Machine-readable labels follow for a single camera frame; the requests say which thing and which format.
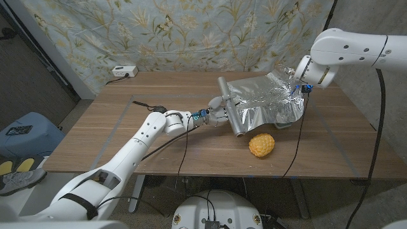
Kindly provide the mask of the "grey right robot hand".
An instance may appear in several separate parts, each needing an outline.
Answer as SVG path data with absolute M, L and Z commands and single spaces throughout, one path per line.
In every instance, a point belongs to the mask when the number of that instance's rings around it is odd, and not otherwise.
M 289 95 L 293 95 L 301 89 L 300 82 L 295 78 L 295 70 L 288 70 L 287 72 L 287 87 L 289 89 Z

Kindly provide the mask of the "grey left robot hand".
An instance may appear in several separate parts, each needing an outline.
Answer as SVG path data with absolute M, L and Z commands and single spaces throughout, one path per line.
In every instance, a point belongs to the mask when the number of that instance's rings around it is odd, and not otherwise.
M 233 99 L 236 95 L 227 95 L 226 97 L 217 96 L 208 103 L 204 123 L 214 127 L 224 125 L 229 122 L 232 127 L 240 125 L 237 117 L 236 105 L 233 104 Z

